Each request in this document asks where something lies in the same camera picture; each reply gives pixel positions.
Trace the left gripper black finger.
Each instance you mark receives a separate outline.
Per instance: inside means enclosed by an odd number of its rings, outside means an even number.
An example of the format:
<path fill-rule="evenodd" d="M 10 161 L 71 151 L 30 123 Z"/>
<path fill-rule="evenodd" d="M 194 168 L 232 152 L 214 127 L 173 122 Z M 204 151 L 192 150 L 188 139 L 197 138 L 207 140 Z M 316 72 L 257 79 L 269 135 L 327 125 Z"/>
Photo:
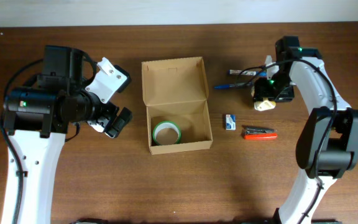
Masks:
<path fill-rule="evenodd" d="M 119 88 L 117 89 L 117 92 L 121 93 L 131 83 L 132 79 L 131 79 L 130 74 L 126 70 L 121 68 L 120 66 L 114 65 L 114 68 L 117 70 L 116 77 L 119 79 L 119 83 L 120 83 Z"/>
<path fill-rule="evenodd" d="M 126 107 L 123 107 L 121 112 L 110 119 L 107 126 L 104 129 L 104 133 L 110 138 L 117 138 L 124 127 L 132 120 L 132 111 Z"/>

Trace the yellow sticky note pad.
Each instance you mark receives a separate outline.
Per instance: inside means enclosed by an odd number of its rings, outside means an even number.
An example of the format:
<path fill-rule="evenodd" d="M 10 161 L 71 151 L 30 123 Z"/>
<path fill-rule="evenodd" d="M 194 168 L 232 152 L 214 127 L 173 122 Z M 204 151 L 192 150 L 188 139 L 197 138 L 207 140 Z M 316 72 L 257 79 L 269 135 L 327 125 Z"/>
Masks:
<path fill-rule="evenodd" d="M 276 102 L 270 96 L 268 89 L 263 86 L 253 86 L 251 89 L 252 101 L 254 109 L 257 111 L 272 110 L 276 107 Z"/>

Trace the green tape roll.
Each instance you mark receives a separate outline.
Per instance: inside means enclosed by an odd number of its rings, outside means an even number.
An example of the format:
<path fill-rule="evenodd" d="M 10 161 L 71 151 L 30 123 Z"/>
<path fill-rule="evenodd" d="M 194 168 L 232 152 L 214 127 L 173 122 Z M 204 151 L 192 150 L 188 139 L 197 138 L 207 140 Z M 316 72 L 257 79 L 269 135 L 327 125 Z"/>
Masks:
<path fill-rule="evenodd" d="M 181 129 L 173 121 L 162 121 L 154 127 L 152 137 L 158 146 L 179 144 Z"/>

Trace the brown cardboard box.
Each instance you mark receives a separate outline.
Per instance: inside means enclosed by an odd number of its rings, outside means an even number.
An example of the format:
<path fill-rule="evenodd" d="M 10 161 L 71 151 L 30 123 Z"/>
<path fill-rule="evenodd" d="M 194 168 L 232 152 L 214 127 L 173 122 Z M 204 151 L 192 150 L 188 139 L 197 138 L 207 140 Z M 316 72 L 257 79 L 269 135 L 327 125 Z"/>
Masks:
<path fill-rule="evenodd" d="M 211 147 L 209 87 L 202 57 L 142 62 L 142 96 L 152 155 Z M 181 129 L 179 144 L 156 145 L 152 132 L 162 121 L 173 121 Z"/>

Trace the red grey stapler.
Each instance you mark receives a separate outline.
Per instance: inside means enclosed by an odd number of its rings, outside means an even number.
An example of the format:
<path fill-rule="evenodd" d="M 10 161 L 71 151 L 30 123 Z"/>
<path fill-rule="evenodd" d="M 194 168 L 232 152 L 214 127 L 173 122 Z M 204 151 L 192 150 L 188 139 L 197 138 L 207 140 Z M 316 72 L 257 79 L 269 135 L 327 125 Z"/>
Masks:
<path fill-rule="evenodd" d="M 269 128 L 246 127 L 243 134 L 245 140 L 273 140 L 278 137 L 277 131 Z"/>

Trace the blue white staples box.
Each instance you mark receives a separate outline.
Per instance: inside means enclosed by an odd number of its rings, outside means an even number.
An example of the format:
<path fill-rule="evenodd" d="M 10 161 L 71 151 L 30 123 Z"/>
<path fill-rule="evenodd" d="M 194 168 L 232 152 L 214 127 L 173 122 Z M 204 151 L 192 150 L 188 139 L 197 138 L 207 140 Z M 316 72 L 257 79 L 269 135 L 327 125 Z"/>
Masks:
<path fill-rule="evenodd" d="M 226 130 L 229 130 L 229 131 L 236 130 L 236 116 L 234 114 L 225 115 L 225 127 L 226 127 Z"/>

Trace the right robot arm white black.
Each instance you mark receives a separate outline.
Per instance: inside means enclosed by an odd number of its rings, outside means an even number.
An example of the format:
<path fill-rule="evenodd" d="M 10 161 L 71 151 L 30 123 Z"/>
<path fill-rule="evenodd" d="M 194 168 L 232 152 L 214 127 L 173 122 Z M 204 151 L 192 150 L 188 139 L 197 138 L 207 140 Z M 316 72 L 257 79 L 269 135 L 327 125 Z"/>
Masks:
<path fill-rule="evenodd" d="M 316 48 L 301 47 L 297 36 L 275 43 L 276 60 L 267 57 L 252 87 L 254 108 L 270 110 L 290 102 L 297 87 L 309 117 L 295 155 L 298 175 L 272 223 L 311 223 L 328 189 L 358 161 L 358 110 L 351 108 L 335 89 Z"/>

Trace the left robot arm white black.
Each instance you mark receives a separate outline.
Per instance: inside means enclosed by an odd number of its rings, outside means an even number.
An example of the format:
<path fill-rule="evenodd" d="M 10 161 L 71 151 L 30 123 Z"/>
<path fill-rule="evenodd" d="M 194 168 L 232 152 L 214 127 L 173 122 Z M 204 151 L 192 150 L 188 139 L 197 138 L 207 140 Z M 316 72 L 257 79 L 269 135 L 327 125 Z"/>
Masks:
<path fill-rule="evenodd" d="M 84 51 L 48 45 L 43 69 L 22 86 L 6 85 L 0 118 L 8 146 L 3 223 L 49 223 L 55 173 L 69 125 L 82 123 L 110 138 L 119 136 L 132 112 L 111 102 L 131 82 L 128 72 Z"/>

